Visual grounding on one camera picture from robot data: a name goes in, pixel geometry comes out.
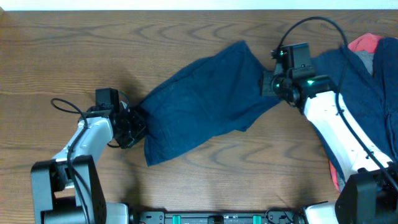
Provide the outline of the navy blue shorts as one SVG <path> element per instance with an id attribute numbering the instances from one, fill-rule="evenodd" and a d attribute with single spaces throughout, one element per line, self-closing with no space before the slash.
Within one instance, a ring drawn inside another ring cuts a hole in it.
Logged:
<path id="1" fill-rule="evenodd" d="M 261 96 L 265 70 L 241 40 L 153 89 L 139 104 L 147 127 L 147 165 L 181 156 L 214 136 L 246 131 L 279 103 L 276 96 Z"/>

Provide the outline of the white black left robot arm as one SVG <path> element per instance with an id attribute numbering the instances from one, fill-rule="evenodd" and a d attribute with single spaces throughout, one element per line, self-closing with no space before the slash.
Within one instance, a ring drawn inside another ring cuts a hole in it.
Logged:
<path id="1" fill-rule="evenodd" d="M 36 162 L 30 171 L 35 222 L 132 223 L 125 203 L 107 202 L 96 163 L 115 140 L 127 149 L 145 134 L 144 118 L 124 102 L 91 107 L 78 114 L 78 129 L 53 158 Z"/>

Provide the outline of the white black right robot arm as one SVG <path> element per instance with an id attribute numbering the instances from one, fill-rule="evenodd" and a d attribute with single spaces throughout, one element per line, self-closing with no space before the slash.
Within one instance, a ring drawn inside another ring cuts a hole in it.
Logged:
<path id="1" fill-rule="evenodd" d="M 261 78 L 261 95 L 296 107 L 320 133 L 338 162 L 345 186 L 334 202 L 309 205 L 295 223 L 397 223 L 397 165 L 363 131 L 327 75 L 312 66 L 277 65 Z"/>

